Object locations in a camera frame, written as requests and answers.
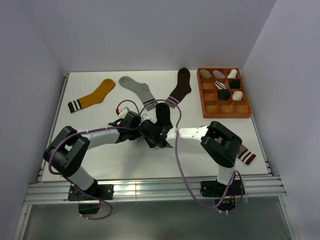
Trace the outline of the black sock with white stripes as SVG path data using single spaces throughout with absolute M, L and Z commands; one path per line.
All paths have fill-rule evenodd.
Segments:
M 154 130 L 156 132 L 160 132 L 165 127 L 173 128 L 171 123 L 171 110 L 166 103 L 158 103 L 155 108 L 155 113 L 157 121 Z

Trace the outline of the plain black sock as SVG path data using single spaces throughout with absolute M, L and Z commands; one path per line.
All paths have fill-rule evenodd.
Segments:
M 227 101 L 231 97 L 231 92 L 228 89 L 220 89 L 217 91 L 219 101 Z

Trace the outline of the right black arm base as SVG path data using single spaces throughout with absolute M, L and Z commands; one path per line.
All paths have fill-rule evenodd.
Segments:
M 219 202 L 226 188 L 226 185 L 223 185 L 216 180 L 201 181 L 200 185 L 200 194 L 203 197 L 214 198 L 215 204 Z M 237 206 L 236 197 L 244 196 L 245 193 L 245 188 L 242 186 L 241 181 L 234 180 L 228 188 L 225 198 L 217 209 L 223 212 L 233 210 Z

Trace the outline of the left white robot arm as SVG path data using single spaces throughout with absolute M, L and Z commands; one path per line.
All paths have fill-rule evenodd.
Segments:
M 141 119 L 140 115 L 129 111 L 115 122 L 98 129 L 78 131 L 65 126 L 43 153 L 48 169 L 77 186 L 79 194 L 86 200 L 102 197 L 104 193 L 97 180 L 82 167 L 85 154 L 102 145 L 138 138 L 137 127 Z

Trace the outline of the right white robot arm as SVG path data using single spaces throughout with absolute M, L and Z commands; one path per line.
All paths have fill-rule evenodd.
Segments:
M 173 148 L 178 168 L 182 167 L 178 147 L 202 147 L 218 165 L 216 189 L 222 195 L 233 188 L 232 175 L 242 139 L 218 121 L 195 128 L 160 126 L 145 120 L 137 129 L 151 148 Z

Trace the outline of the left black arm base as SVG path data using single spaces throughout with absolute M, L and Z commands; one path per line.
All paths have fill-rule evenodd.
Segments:
M 107 201 L 113 199 L 113 194 L 113 184 L 94 184 L 88 190 L 81 190 L 76 185 L 71 185 L 67 200 L 69 202 L 78 202 L 78 212 L 82 217 L 99 220 L 107 218 L 112 214 L 113 207 Z M 109 213 L 106 216 L 94 216 L 104 206 L 109 207 Z

